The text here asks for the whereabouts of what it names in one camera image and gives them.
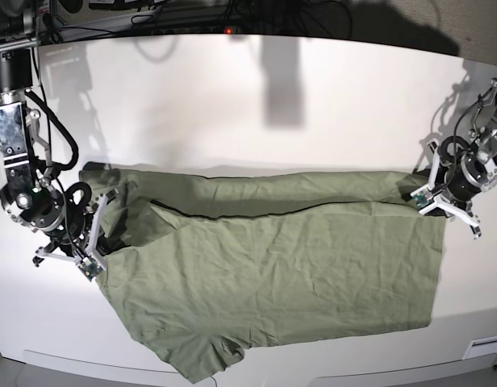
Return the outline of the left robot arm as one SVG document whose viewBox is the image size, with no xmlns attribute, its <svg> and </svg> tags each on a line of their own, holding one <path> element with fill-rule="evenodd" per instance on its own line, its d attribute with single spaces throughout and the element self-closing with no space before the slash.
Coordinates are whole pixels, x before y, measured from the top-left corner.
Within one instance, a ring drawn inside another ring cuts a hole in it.
<svg viewBox="0 0 497 387">
<path fill-rule="evenodd" d="M 437 208 L 474 222 L 472 199 L 497 186 L 497 76 L 458 118 L 437 152 L 434 169 L 444 173 L 429 195 Z"/>
</svg>

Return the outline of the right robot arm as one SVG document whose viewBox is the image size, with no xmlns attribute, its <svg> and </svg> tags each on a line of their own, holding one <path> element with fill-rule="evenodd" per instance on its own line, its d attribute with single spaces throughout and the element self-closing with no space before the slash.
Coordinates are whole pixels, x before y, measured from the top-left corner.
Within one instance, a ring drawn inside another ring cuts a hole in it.
<svg viewBox="0 0 497 387">
<path fill-rule="evenodd" d="M 35 45 L 34 40 L 0 45 L 0 152 L 6 175 L 0 189 L 2 208 L 13 222 L 50 239 L 48 246 L 37 250 L 35 264 L 59 258 L 104 267 L 98 243 L 100 220 L 114 196 L 93 198 L 84 182 L 68 189 L 54 187 L 61 173 L 76 166 L 79 150 L 64 125 L 31 89 Z M 50 143 L 40 136 L 42 115 L 69 144 L 69 163 L 53 161 Z"/>
</svg>

